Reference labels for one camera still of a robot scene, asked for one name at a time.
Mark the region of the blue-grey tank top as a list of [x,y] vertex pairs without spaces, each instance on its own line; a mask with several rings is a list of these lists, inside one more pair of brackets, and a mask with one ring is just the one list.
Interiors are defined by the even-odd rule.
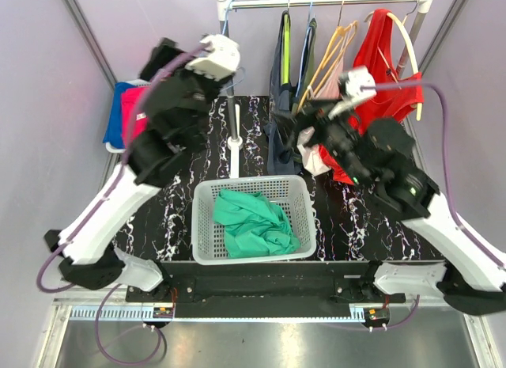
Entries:
[[295,88],[292,85],[290,74],[289,84],[281,84],[281,51],[284,12],[281,15],[278,41],[274,49],[273,64],[270,71],[269,120],[268,124],[264,127],[264,133],[268,138],[267,171],[270,175],[298,174],[301,171],[300,157],[296,153],[287,151],[286,149],[289,120],[293,116]]

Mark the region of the neon green hanger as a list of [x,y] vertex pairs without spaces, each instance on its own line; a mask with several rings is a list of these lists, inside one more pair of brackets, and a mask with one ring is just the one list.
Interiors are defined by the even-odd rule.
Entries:
[[290,74],[290,31],[291,20],[289,12],[283,14],[283,34],[282,34],[282,51],[281,51],[281,84],[289,84]]

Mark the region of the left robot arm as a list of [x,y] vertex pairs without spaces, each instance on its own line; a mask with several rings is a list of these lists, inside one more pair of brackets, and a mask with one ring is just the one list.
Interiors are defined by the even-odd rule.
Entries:
[[[220,34],[204,37],[189,52],[164,40],[149,63],[154,77],[133,110],[146,116],[146,129],[130,137],[122,161],[76,220],[44,238],[62,257],[59,270],[70,286],[132,286],[160,302],[170,294],[168,275],[155,261],[132,256],[111,241],[205,148],[202,124],[237,71],[240,52]],[[309,257],[316,229],[305,181],[297,175],[203,181],[194,190],[191,244],[194,259],[208,266]]]

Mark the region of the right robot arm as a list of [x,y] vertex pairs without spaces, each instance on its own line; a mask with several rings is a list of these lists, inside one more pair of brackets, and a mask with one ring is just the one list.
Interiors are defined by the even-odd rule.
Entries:
[[297,115],[300,127],[313,127],[308,145],[325,146],[358,187],[369,188],[370,205],[390,220],[422,236],[443,257],[439,263],[411,265],[373,261],[359,292],[369,302],[385,294],[418,294],[443,299],[473,316],[505,310],[505,273],[480,250],[474,234],[452,218],[437,183],[412,161],[414,140],[392,118],[374,120],[364,134],[350,124],[353,110],[342,101],[310,101]]

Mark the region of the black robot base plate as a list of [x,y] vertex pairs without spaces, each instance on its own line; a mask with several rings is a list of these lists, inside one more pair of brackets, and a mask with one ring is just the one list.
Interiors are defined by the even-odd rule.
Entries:
[[276,321],[348,317],[351,305],[403,304],[372,285],[376,264],[290,261],[204,266],[160,265],[165,284],[154,294],[129,287],[127,302],[176,301],[176,320],[222,318]]

